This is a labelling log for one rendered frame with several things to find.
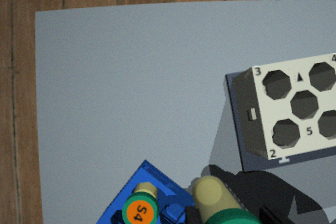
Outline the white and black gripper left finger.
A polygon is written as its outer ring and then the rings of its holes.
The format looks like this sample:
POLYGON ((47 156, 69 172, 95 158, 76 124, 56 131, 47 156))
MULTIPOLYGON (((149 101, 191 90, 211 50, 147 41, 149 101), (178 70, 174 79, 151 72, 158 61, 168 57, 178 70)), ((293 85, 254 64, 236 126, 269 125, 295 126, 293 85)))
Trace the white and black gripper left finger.
POLYGON ((203 224, 199 208, 185 206, 185 224, 203 224))

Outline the grey table surface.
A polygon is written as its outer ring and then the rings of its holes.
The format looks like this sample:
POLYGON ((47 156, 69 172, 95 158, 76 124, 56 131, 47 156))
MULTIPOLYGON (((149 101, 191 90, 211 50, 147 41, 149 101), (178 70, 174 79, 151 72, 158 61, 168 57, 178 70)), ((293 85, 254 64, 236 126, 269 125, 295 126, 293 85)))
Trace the grey table surface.
POLYGON ((259 219, 336 224, 336 155, 245 173, 228 73, 336 53, 336 0, 35 12, 43 224, 96 224, 144 160, 192 195, 214 175, 259 219))

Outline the blue tube rack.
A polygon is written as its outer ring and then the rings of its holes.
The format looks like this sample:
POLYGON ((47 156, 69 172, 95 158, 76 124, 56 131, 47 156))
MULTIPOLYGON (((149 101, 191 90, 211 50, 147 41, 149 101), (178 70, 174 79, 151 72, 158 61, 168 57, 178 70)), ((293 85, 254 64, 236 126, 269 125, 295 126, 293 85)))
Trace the blue tube rack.
POLYGON ((128 184, 117 194, 110 206, 106 208, 106 211, 104 211, 96 224, 125 224, 122 218, 123 205, 136 185, 144 182, 150 182, 158 189, 159 217, 156 224, 185 224, 185 206, 194 206, 192 195, 147 160, 143 161, 134 174, 128 184))

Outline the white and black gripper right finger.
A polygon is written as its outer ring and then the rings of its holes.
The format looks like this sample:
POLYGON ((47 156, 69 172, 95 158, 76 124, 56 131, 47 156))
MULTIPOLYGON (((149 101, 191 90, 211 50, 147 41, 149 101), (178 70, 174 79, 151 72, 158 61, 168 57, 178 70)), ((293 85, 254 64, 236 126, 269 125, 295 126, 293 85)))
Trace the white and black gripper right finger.
POLYGON ((263 224, 295 224, 273 204, 260 207, 259 220, 263 224))

